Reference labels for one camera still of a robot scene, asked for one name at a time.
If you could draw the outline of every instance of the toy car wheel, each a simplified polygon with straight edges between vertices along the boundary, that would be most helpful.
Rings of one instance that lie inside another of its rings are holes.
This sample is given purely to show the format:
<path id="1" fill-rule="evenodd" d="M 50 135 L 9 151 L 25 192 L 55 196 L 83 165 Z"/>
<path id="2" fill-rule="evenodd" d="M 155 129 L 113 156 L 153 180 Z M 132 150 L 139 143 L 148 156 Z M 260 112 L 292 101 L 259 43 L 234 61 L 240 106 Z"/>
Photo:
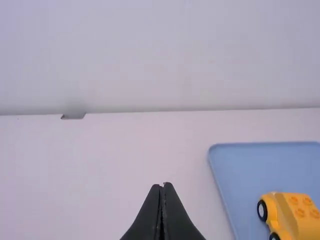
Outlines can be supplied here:
<path id="1" fill-rule="evenodd" d="M 260 200 L 256 206 L 256 211 L 261 221 L 266 222 L 268 218 L 268 210 L 265 201 Z"/>
<path id="2" fill-rule="evenodd" d="M 280 240 L 280 237 L 275 232 L 270 234 L 269 240 Z"/>

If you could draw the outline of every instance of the blue tray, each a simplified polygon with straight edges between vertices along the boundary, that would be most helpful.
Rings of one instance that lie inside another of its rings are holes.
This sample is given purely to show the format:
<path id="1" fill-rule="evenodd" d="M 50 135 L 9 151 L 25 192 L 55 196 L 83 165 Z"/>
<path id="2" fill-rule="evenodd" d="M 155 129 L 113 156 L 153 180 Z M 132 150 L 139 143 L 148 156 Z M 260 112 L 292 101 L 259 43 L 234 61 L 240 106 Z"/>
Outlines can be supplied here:
<path id="1" fill-rule="evenodd" d="M 268 240 L 257 215 L 262 194 L 306 193 L 320 207 L 317 142 L 216 144 L 209 162 L 237 240 Z"/>

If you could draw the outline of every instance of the yellow toy car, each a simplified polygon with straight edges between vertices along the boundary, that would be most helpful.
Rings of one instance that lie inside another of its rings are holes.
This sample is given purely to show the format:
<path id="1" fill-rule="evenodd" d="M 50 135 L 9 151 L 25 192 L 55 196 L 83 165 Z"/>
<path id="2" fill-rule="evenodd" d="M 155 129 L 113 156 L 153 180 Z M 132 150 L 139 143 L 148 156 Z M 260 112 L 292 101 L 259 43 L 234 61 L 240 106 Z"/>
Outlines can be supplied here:
<path id="1" fill-rule="evenodd" d="M 269 240 L 320 240 L 320 213 L 307 194 L 269 192 L 256 207 Z"/>

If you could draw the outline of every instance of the white table surface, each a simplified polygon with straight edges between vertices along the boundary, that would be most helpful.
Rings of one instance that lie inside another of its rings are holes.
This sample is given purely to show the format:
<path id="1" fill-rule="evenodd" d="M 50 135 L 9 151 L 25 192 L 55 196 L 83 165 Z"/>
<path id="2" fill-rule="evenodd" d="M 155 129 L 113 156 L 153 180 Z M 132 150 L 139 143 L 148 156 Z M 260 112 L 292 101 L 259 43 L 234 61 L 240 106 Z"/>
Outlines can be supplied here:
<path id="1" fill-rule="evenodd" d="M 209 147 L 320 141 L 319 108 L 60 117 L 0 117 L 0 239 L 117 240 L 172 182 L 207 240 L 231 240 Z"/>

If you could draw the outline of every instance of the white wall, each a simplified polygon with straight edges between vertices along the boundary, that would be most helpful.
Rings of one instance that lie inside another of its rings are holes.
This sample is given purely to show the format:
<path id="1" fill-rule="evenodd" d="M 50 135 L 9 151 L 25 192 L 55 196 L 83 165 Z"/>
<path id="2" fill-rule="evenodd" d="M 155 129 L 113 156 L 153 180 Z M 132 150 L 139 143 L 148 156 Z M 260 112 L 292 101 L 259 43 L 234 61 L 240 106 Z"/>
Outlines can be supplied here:
<path id="1" fill-rule="evenodd" d="M 0 114 L 320 106 L 316 0 L 2 0 Z"/>

